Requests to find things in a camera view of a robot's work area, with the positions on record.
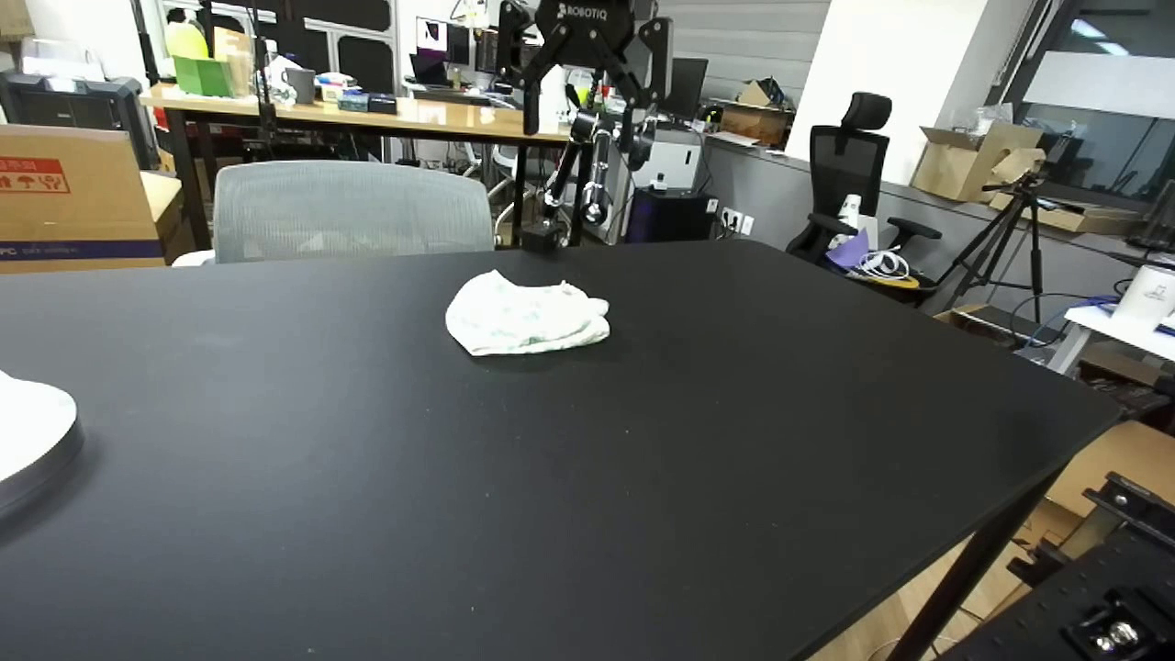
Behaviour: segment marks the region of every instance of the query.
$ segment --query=window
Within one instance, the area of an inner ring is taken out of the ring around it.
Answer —
[[[995,99],[1047,134],[1052,189],[1154,203],[1175,179],[1175,0],[1044,0]]]

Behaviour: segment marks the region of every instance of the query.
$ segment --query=white wall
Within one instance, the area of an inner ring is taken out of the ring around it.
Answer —
[[[416,18],[449,18],[453,0],[396,0],[396,28],[401,28],[401,52],[396,52],[396,76],[412,76],[412,52],[416,52]]]
[[[735,99],[760,76],[800,99],[826,12],[830,0],[660,0],[672,55],[708,58],[708,99]]]
[[[988,0],[834,0],[808,70],[789,158],[808,162],[808,127],[839,125],[852,91],[891,99],[886,179],[906,182],[922,125],[938,125]]]
[[[973,109],[988,103],[995,82],[1009,75],[1012,52],[1022,45],[1022,33],[1030,28],[1033,12],[1037,5],[1030,0],[988,0],[938,125],[973,120]]]
[[[36,37],[95,52],[107,76],[143,76],[140,37],[129,0],[30,0]]]

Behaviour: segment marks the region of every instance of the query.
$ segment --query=gray chair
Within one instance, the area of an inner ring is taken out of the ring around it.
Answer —
[[[217,175],[213,262],[492,249],[478,179],[383,162],[255,162]]]

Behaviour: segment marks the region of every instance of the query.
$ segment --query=floor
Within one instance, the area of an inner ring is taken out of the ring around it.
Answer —
[[[1022,580],[1005,572],[1005,563],[1012,556],[1024,556],[1038,539],[1063,542],[1088,514],[1092,504],[1082,498],[1082,487],[1097,487],[1110,470],[1145,485],[1151,491],[1175,504],[1175,436],[1158,432],[1143,421],[1121,421],[1106,436],[1097,436],[1082,455],[1070,464],[1070,470],[1059,476],[1052,497],[1033,512],[1033,518],[1022,524],[1012,542],[1001,550],[1001,560],[988,568],[981,589],[966,597],[966,606],[954,612],[946,632],[938,638],[938,653],[962,644],[973,628],[981,628],[988,616],[1001,612],[1012,597],[1024,594]],[[830,648],[817,653],[817,661],[874,661],[890,657],[902,628],[913,619],[938,580],[950,568],[954,550],[946,550],[942,563],[922,568],[906,589],[901,589],[891,597],[874,606],[864,619],[856,619],[848,632],[842,632]]]

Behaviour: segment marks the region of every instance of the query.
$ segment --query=cardboard box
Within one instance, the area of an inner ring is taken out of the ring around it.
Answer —
[[[792,127],[792,119],[781,109],[724,105],[719,127],[751,135],[764,146],[781,146]]]
[[[35,37],[35,18],[25,0],[0,0],[0,39]]]
[[[1030,125],[993,125],[988,135],[922,127],[927,152],[913,168],[913,189],[950,203],[973,203],[984,194],[993,168],[1022,146],[1038,145],[1038,127]]]
[[[0,127],[0,271],[162,268],[179,182],[125,134]]]
[[[798,103],[780,89],[775,76],[742,85],[735,105],[798,113]]]
[[[1012,194],[993,194],[988,206],[993,211],[1005,211],[1012,203]],[[1125,206],[1092,206],[1092,203],[1070,203],[1070,200],[1054,200],[1054,206],[1038,206],[1038,224],[1044,229],[1059,229],[1070,234],[1126,234],[1132,229],[1139,229],[1143,211],[1125,211]]]

